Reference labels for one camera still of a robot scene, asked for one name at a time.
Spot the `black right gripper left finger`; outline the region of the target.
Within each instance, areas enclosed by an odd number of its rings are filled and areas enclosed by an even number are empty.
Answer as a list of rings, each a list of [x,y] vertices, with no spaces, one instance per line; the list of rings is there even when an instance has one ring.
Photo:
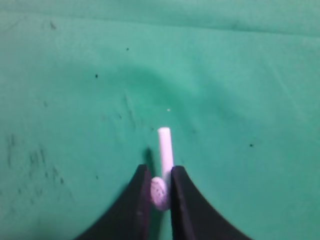
[[[77,240],[147,240],[151,221],[152,175],[140,164],[111,207]]]

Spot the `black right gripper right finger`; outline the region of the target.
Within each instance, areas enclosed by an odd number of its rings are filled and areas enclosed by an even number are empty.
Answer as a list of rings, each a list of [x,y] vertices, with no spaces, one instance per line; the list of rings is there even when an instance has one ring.
[[[186,169],[170,174],[170,215],[174,240],[249,240],[226,220],[197,189]]]

